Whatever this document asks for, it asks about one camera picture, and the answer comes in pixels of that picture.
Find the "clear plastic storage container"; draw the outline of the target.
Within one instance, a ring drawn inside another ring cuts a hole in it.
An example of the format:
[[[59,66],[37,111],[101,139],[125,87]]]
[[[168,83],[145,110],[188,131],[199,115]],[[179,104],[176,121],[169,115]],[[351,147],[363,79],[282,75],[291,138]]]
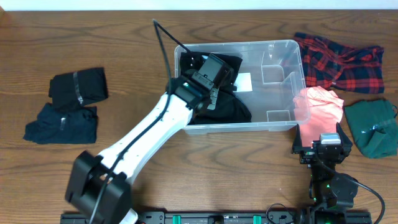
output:
[[[187,134],[240,131],[287,131],[308,120],[296,120],[294,98],[306,89],[300,47],[294,40],[187,44],[174,50],[175,76],[186,50],[242,58],[239,73],[250,73],[252,91],[234,94],[252,114],[250,123],[194,124]]]

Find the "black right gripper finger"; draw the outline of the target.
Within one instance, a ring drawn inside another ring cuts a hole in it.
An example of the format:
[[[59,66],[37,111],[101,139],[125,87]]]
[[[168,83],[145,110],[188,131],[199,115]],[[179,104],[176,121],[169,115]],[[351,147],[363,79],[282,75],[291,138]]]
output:
[[[297,124],[295,127],[295,138],[292,145],[292,154],[300,154],[303,151],[302,138],[300,133],[300,126]]]
[[[340,137],[343,152],[351,152],[353,143],[351,142],[349,137],[344,133],[343,129],[341,128],[340,123],[336,123],[336,132],[338,133],[338,135]]]

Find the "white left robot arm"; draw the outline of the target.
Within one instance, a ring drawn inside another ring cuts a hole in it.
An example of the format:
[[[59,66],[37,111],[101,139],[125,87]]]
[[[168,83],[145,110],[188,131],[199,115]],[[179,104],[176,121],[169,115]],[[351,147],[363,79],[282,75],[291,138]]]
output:
[[[131,187],[149,159],[208,107],[213,91],[230,83],[233,71],[187,70],[170,78],[154,109],[122,139],[97,156],[83,151],[74,161],[65,200],[89,223],[135,223]]]

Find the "black trousers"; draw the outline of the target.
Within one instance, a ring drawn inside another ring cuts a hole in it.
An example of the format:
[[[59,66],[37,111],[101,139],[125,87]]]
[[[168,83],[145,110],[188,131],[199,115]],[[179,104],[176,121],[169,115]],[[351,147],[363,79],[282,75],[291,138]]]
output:
[[[247,106],[239,100],[233,91],[237,90],[234,85],[238,77],[242,58],[237,56],[215,54],[218,58],[226,62],[233,70],[224,83],[220,86],[215,109],[200,112],[196,115],[189,125],[194,124],[227,124],[227,123],[250,123],[252,114]],[[199,70],[205,62],[206,52],[183,52],[180,56],[180,69],[184,74],[193,69]]]

